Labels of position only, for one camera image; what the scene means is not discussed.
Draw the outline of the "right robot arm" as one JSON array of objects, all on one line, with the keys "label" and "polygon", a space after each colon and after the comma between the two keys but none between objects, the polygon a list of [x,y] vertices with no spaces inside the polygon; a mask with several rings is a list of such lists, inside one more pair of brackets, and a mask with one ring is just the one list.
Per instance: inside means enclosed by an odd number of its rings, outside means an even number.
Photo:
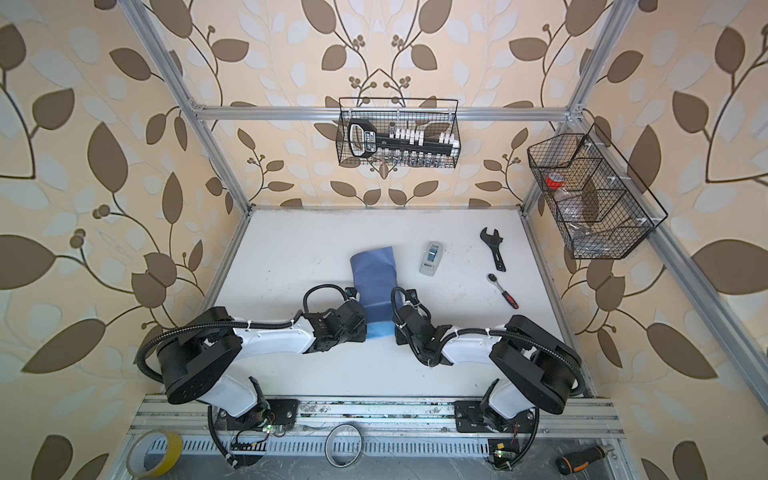
[{"label": "right robot arm", "polygon": [[421,304],[393,312],[397,343],[408,345],[422,365],[472,363],[500,372],[469,416],[491,431],[509,431],[520,413],[560,415],[570,398],[586,390],[580,356],[523,315],[497,328],[457,328],[434,326]]}]

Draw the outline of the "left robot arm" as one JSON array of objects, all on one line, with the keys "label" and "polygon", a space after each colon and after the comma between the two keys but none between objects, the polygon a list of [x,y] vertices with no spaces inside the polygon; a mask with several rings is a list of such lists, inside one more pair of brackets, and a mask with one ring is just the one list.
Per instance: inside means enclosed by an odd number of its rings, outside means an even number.
[{"label": "left robot arm", "polygon": [[257,380],[239,373],[235,362],[272,354],[327,352],[344,343],[363,343],[367,316],[353,287],[320,284],[302,298],[284,322],[257,322],[211,307],[189,324],[164,332],[137,351],[141,373],[165,387],[170,404],[199,401],[242,417],[262,408]]}]

